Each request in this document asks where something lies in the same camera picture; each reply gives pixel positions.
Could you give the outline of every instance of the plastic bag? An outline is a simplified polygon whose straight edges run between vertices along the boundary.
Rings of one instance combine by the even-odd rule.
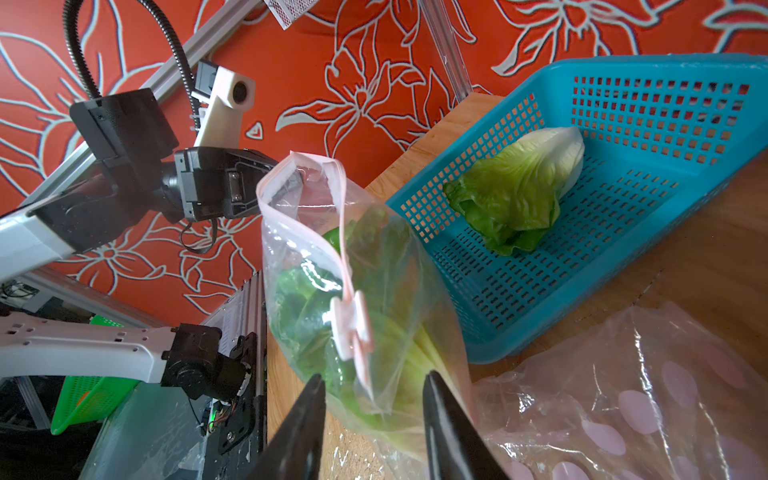
[[[631,307],[474,390],[514,480],[768,478],[768,383],[673,303]]]
[[[303,381],[322,374],[347,428],[425,458],[426,374],[439,371],[468,411],[470,383],[456,313],[420,240],[326,157],[292,153],[257,196],[269,325],[290,365]]]

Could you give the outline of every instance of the black cable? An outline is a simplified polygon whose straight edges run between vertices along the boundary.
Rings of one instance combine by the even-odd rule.
[[[64,20],[64,37],[67,41],[69,56],[72,58],[75,70],[78,71],[83,89],[88,93],[88,97],[99,98],[101,94],[91,76],[91,72],[88,70],[88,66],[85,64],[85,57],[83,56],[80,37],[78,36],[78,15],[82,5],[83,0],[66,0],[64,2],[64,14],[62,15]]]
[[[7,290],[8,287],[9,285],[7,283],[2,284],[2,294],[5,296],[5,298],[28,298],[34,295],[33,293],[29,293],[29,292],[25,292],[23,295],[14,295],[13,292],[8,293],[8,290]]]
[[[200,102],[192,96],[192,90],[194,89],[194,77],[192,76],[192,70],[190,69],[189,61],[187,60],[187,54],[184,53],[184,47],[181,46],[176,31],[171,26],[168,18],[165,16],[160,7],[153,2],[153,0],[138,0],[154,17],[154,20],[160,26],[160,29],[165,35],[165,39],[168,40],[170,50],[174,53],[174,59],[176,65],[181,73],[181,81],[184,83],[184,90],[187,91],[187,97],[189,98],[190,105],[192,106],[192,120],[197,130],[200,130]],[[90,98],[99,98],[99,93],[96,82],[94,82],[91,72],[88,70],[88,66],[85,64],[85,57],[80,46],[80,38],[78,36],[78,15],[80,13],[80,7],[83,5],[83,0],[66,0],[64,3],[64,14],[62,16],[64,20],[64,33],[67,41],[67,49],[69,50],[69,56],[72,58],[75,69],[78,71],[80,77],[80,83],[83,89],[86,90]]]
[[[210,249],[213,248],[214,245],[216,244],[216,238],[219,236],[219,221],[215,219],[210,220],[210,245],[203,248],[188,247],[184,243],[184,240],[181,238],[182,235],[184,235],[190,228],[192,228],[193,224],[194,222],[187,223],[187,226],[184,227],[184,229],[181,232],[179,232],[179,243],[181,243],[182,247],[186,248],[188,251],[192,253],[197,253],[198,255],[204,255],[208,253]]]
[[[138,2],[152,14],[154,20],[163,31],[165,39],[168,40],[170,49],[174,53],[174,58],[176,59],[176,65],[181,72],[181,81],[184,83],[184,90],[187,91],[187,96],[192,105],[192,119],[194,120],[194,126],[197,130],[200,130],[200,102],[192,96],[192,90],[194,90],[194,78],[192,77],[192,70],[190,69],[189,61],[187,60],[187,54],[184,53],[184,47],[181,46],[179,37],[176,35],[174,28],[170,25],[168,18],[153,0],[138,0]]]
[[[194,405],[192,405],[192,399],[187,397],[187,401],[190,403],[190,410],[192,410],[192,416],[197,425],[203,425],[203,421],[197,417],[197,413],[194,411]]]

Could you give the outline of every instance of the metal extrusion bar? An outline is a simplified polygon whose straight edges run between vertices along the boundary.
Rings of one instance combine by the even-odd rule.
[[[45,407],[43,407],[35,386],[32,385],[32,381],[28,376],[17,376],[15,379],[18,391],[22,393],[24,403],[27,405],[27,410],[29,410],[29,415],[35,421],[35,426],[38,430],[50,429],[51,420],[48,418],[48,414],[45,413]]]
[[[190,66],[194,66],[212,48],[223,41],[240,23],[263,4],[263,0],[229,0],[184,44]],[[176,61],[171,57],[141,86],[151,88],[158,101],[163,101],[181,80]],[[85,142],[80,144],[48,178],[22,202],[29,205],[66,190],[93,165],[94,156]]]
[[[256,386],[256,394],[258,396],[266,395],[266,301],[264,293],[264,271],[259,270],[256,276],[251,280],[256,283],[256,298],[251,303],[257,310],[256,315],[256,329],[254,330],[259,336],[257,348],[260,352],[263,352],[257,361],[256,369],[258,372],[263,372],[263,381]]]
[[[22,310],[26,310],[30,313],[36,313],[52,298],[53,295],[48,292],[37,292],[31,299],[24,302],[24,305],[22,305]]]
[[[448,81],[458,103],[472,93],[472,83],[462,53],[458,49],[445,3],[443,0],[419,0],[419,6],[427,20],[432,40],[445,66],[445,73],[448,74]]]
[[[21,275],[19,281],[123,326],[166,326],[167,323],[83,285],[48,266]]]

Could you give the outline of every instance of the lettuce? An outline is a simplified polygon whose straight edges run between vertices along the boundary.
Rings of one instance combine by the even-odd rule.
[[[583,158],[576,127],[544,128],[478,160],[442,189],[489,250],[531,251],[560,216],[559,200],[576,184]]]

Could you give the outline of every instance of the blue plastic basket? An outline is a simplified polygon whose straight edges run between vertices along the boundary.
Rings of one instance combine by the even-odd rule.
[[[541,127],[576,125],[584,169],[532,253],[499,257],[442,184]],[[768,58],[667,55],[542,68],[388,202],[448,284],[469,361],[517,353],[719,193],[768,144]]]

